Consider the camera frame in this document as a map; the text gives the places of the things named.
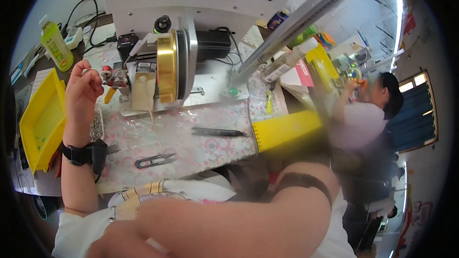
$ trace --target bottle cap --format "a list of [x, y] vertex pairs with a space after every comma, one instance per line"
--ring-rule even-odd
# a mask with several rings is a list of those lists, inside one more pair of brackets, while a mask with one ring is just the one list
[[40, 27], [43, 28], [47, 22], [48, 22], [48, 15], [45, 15], [39, 22]]
[[302, 54], [306, 55], [307, 52], [311, 51], [312, 49], [314, 49], [316, 47], [317, 47], [317, 40], [315, 40], [314, 37], [311, 37], [311, 38], [307, 39], [305, 42], [303, 42], [300, 45], [298, 45], [298, 50]]

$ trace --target hand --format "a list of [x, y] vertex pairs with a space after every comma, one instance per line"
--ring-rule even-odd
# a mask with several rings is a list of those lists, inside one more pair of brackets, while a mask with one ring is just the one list
[[355, 88], [357, 88], [357, 82], [352, 79], [348, 79], [346, 84], [344, 85], [344, 90], [351, 94], [355, 90]]
[[91, 70], [88, 61], [78, 62], [72, 70], [65, 89], [64, 145], [84, 147], [90, 143], [90, 125], [94, 118], [94, 105], [104, 93], [99, 73]]

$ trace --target glue bottle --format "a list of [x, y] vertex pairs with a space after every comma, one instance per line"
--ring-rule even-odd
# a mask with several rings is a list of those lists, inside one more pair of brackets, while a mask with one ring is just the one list
[[290, 53], [284, 53], [274, 62], [266, 67], [260, 74], [261, 79], [266, 83], [272, 83], [296, 66], [298, 60], [303, 59], [307, 52], [317, 47], [317, 41], [314, 37], [307, 39], [305, 42], [297, 45]]
[[61, 72], [65, 72], [72, 66], [73, 54], [65, 44], [59, 27], [56, 23], [48, 20], [45, 15], [40, 20], [41, 44], [48, 51], [56, 66]]

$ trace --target black hair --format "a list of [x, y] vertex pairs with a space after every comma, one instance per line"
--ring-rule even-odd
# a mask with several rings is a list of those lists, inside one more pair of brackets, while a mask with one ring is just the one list
[[394, 205], [394, 208], [392, 209], [392, 215], [389, 216], [387, 215], [387, 218], [394, 218], [397, 215], [397, 206]]
[[389, 73], [381, 73], [379, 75], [382, 87], [387, 88], [389, 91], [389, 101], [382, 109], [384, 111], [384, 119], [392, 119], [395, 117], [402, 108], [404, 98], [399, 89], [399, 81], [397, 78]]
[[405, 169], [404, 168], [399, 168], [400, 172], [402, 173], [400, 175], [400, 177], [404, 176], [405, 175]]

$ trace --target blue curtain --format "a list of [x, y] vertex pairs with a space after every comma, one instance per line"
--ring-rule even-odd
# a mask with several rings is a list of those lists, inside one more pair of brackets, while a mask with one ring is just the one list
[[402, 94], [405, 101], [400, 112], [387, 123], [396, 152], [422, 146], [425, 141], [435, 138], [433, 112], [423, 116], [433, 110], [427, 83]]

